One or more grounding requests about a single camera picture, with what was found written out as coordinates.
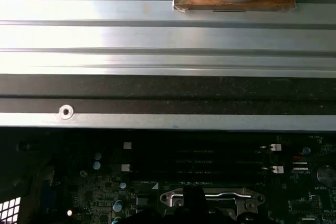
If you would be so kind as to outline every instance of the screw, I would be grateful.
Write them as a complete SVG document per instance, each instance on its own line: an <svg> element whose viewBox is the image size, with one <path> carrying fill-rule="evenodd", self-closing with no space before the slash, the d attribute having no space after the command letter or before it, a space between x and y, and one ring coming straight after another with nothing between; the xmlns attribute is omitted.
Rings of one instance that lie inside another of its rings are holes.
<svg viewBox="0 0 336 224"><path fill-rule="evenodd" d="M180 207L181 205L182 205L182 203L181 203L180 200L178 200L177 202L175 202L175 206Z"/></svg>
<svg viewBox="0 0 336 224"><path fill-rule="evenodd" d="M73 116L73 107L70 105L63 105L58 110L59 117L67 120L70 119Z"/></svg>

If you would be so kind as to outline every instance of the metal panel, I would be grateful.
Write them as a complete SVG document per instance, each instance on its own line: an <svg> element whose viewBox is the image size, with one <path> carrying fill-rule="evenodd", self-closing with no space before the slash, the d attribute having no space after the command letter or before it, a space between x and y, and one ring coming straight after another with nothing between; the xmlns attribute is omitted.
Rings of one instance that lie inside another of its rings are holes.
<svg viewBox="0 0 336 224"><path fill-rule="evenodd" d="M291 13L171 0L0 0L0 73L336 77L336 0Z"/></svg>
<svg viewBox="0 0 336 224"><path fill-rule="evenodd" d="M0 113L1 126L90 127L114 129L334 131L334 115L150 115Z"/></svg>

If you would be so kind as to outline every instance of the capacitor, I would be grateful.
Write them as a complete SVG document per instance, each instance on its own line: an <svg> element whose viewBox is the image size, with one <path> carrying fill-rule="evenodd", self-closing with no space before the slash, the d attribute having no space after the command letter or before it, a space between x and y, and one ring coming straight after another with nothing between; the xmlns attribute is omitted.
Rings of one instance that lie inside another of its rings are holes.
<svg viewBox="0 0 336 224"><path fill-rule="evenodd" d="M126 183L124 183L124 182L121 182L120 184L119 184L119 188L120 189L125 189L126 188Z"/></svg>
<svg viewBox="0 0 336 224"><path fill-rule="evenodd" d="M330 165L324 165L317 171L318 181L327 187L336 187L336 168Z"/></svg>
<svg viewBox="0 0 336 224"><path fill-rule="evenodd" d="M311 149L309 147L302 148L302 153L303 154L308 155L308 154L310 154L310 152L311 152Z"/></svg>
<svg viewBox="0 0 336 224"><path fill-rule="evenodd" d="M116 224L119 220L121 220L121 217L115 217L115 219L113 220L113 222L111 224Z"/></svg>
<svg viewBox="0 0 336 224"><path fill-rule="evenodd" d="M95 170L99 170L100 169L100 163L98 162L98 161L95 161L94 163L93 163L93 169L95 169Z"/></svg>
<svg viewBox="0 0 336 224"><path fill-rule="evenodd" d="M115 212L121 212L122 210L122 201L121 200L117 200L114 205L113 205L113 211Z"/></svg>
<svg viewBox="0 0 336 224"><path fill-rule="evenodd" d="M96 152L95 155L95 160L100 160L101 159L101 153L100 152Z"/></svg>

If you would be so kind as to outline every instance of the ribbed metal panel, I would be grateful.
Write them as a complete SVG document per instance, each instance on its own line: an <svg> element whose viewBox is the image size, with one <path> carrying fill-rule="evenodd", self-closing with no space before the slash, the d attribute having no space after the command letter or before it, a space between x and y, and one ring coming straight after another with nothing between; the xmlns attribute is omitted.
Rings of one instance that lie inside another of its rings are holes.
<svg viewBox="0 0 336 224"><path fill-rule="evenodd" d="M0 73L336 77L336 0L291 13L0 0L0 38Z"/></svg>

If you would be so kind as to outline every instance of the motherboard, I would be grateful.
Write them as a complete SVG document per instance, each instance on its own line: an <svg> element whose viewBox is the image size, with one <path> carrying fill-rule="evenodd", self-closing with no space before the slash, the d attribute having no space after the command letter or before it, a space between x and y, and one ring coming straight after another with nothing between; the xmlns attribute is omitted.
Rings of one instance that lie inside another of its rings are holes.
<svg viewBox="0 0 336 224"><path fill-rule="evenodd" d="M303 133L73 135L54 160L57 203L48 211L82 224L117 223L149 208L167 215L192 185L203 188L210 209L233 219L255 212L280 224L336 223L335 140Z"/></svg>

